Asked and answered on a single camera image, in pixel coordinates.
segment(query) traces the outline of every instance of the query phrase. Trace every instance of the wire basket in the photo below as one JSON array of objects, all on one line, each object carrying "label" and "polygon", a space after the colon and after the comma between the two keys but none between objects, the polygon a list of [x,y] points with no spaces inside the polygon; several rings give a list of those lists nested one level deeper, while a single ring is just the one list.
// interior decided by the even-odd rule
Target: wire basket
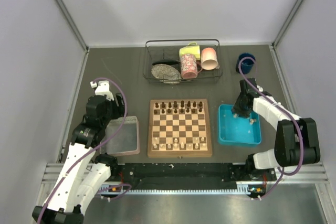
[{"label": "wire basket", "polygon": [[[200,51],[204,48],[211,47],[216,50],[218,67],[214,70],[202,70],[195,79],[182,79],[181,65],[172,65],[177,71],[173,74],[162,74],[162,79],[157,79],[152,74],[153,63],[160,60],[179,61],[179,50],[187,46],[190,42],[196,42],[200,46]],[[145,64],[143,76],[149,82],[163,82],[168,84],[177,84],[180,82],[216,82],[222,76],[220,44],[217,39],[180,39],[180,40],[149,40],[145,44]]]}]

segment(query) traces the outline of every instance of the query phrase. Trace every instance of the pink mug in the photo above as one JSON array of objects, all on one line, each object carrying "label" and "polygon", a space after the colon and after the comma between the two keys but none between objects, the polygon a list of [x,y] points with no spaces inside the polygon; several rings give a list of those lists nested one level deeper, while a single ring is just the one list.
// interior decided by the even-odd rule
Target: pink mug
[{"label": "pink mug", "polygon": [[181,58],[181,76],[183,79],[193,79],[198,76],[198,73],[202,71],[197,70],[196,57],[193,54],[182,55]]},{"label": "pink mug", "polygon": [[218,67],[218,59],[215,49],[207,47],[202,50],[201,65],[205,70],[213,70]]}]

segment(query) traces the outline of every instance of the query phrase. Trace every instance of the white panel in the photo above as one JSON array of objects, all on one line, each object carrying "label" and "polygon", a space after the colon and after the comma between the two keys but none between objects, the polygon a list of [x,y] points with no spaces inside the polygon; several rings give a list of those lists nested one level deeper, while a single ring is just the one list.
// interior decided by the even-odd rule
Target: white panel
[{"label": "white panel", "polygon": [[273,41],[296,0],[64,0],[89,46]]},{"label": "white panel", "polygon": [[0,223],[29,223],[83,51],[54,0],[0,0]]},{"label": "white panel", "polygon": [[335,31],[335,0],[305,0],[278,48],[300,116],[318,124],[322,161],[334,192]]}]

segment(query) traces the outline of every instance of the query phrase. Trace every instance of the cable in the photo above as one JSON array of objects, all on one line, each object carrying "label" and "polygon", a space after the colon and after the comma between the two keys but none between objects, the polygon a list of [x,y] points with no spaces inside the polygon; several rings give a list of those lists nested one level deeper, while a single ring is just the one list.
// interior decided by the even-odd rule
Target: cable
[{"label": "cable", "polygon": [[264,180],[264,188],[266,188],[266,186],[267,186],[267,177],[266,177],[265,173],[263,174],[263,180]]},{"label": "cable", "polygon": [[[94,161],[91,159],[90,160],[90,162],[92,162],[92,163],[94,163]],[[91,167],[91,169],[88,169],[87,167],[86,167],[86,170],[88,170],[89,172],[92,170],[92,167]]]},{"label": "cable", "polygon": [[[251,57],[244,57],[243,59],[240,60],[239,64],[238,64],[238,69],[239,69],[239,73],[243,76],[244,80],[258,93],[260,94],[266,101],[268,101],[269,103],[271,104],[274,104],[274,101],[272,101],[271,99],[269,99],[266,95],[264,95],[263,93],[261,93],[259,91],[259,89],[257,89],[247,78],[246,76],[243,74],[242,72],[242,63],[244,60],[251,60],[253,61],[254,64],[256,64],[256,61],[251,58]],[[274,104],[274,106],[279,110],[281,111],[283,114],[285,114],[289,119],[292,120],[294,126],[295,126],[295,129],[298,133],[298,136],[299,136],[299,144],[300,144],[300,159],[299,159],[299,164],[298,166],[296,167],[296,169],[291,172],[291,173],[285,173],[285,169],[282,168],[282,170],[280,169],[280,167],[278,167],[278,170],[280,171],[281,175],[280,177],[278,178],[278,180],[275,182],[275,184],[269,189],[268,192],[266,192],[261,198],[264,198],[266,197],[267,195],[269,195],[274,189],[275,187],[280,183],[280,181],[282,180],[282,177],[284,175],[287,175],[287,176],[292,176],[292,175],[295,175],[296,173],[298,173],[301,169],[301,166],[302,166],[302,163],[303,163],[303,138],[302,138],[302,134],[301,134],[301,130],[300,130],[300,126],[299,124],[297,123],[297,121],[293,118],[293,116],[285,109],[283,109],[282,107],[278,106],[277,103]]]},{"label": "cable", "polygon": [[[127,116],[127,101],[126,101],[126,97],[125,97],[125,94],[124,92],[121,90],[121,88],[112,80],[108,79],[108,78],[96,78],[94,79],[93,81],[94,82],[97,82],[99,80],[103,80],[103,81],[109,81],[111,84],[113,84],[118,90],[119,92],[121,93],[123,99],[124,99],[124,106],[125,106],[125,113],[124,113],[124,116],[122,118],[122,122],[121,124],[119,125],[119,127],[117,128],[117,130],[109,137],[107,138],[105,141],[103,141],[102,143],[100,143],[99,145],[97,145],[95,148],[91,149],[90,151],[86,152],[83,156],[81,156],[79,159],[77,159],[73,165],[70,166],[70,168],[66,171],[66,173],[70,173],[72,171],[72,169],[79,163],[81,162],[84,158],[86,158],[88,155],[90,155],[92,152],[95,152],[97,149],[99,149],[100,147],[104,146],[105,144],[107,144],[112,138],[114,138],[115,135],[118,134],[118,132],[120,131],[121,127],[124,125],[125,123],[125,120],[126,120],[126,116]],[[60,181],[56,184],[56,186],[54,187],[54,189],[51,191],[49,197],[47,198],[46,202],[44,203],[42,209],[41,209],[41,212],[38,216],[38,219],[37,219],[37,224],[40,224],[41,223],[41,220],[42,220],[42,216],[45,212],[45,210],[47,209],[51,199],[53,198],[53,196],[55,195],[56,191],[58,190],[58,188],[60,187],[60,185],[63,183],[63,181],[65,180],[65,177],[61,178]]]},{"label": "cable", "polygon": [[124,187],[124,186],[128,186],[128,188],[127,188],[126,191],[124,191],[124,192],[121,193],[121,194],[118,194],[118,195],[115,196],[114,198],[111,198],[112,200],[119,199],[119,198],[121,198],[122,196],[124,196],[129,190],[131,190],[132,186],[131,186],[130,184],[119,184],[119,185],[110,186],[110,187],[108,187],[108,188],[104,188],[104,189],[102,189],[102,190],[99,190],[99,191],[97,192],[97,194],[102,193],[103,191],[107,191],[107,190],[113,189],[113,188]]}]

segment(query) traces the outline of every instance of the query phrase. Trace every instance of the chessboard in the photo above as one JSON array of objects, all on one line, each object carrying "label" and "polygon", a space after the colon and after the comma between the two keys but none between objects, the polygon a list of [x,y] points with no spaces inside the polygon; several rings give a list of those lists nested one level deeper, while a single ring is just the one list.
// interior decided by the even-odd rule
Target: chessboard
[{"label": "chessboard", "polygon": [[210,157],[206,99],[150,102],[148,157]]}]

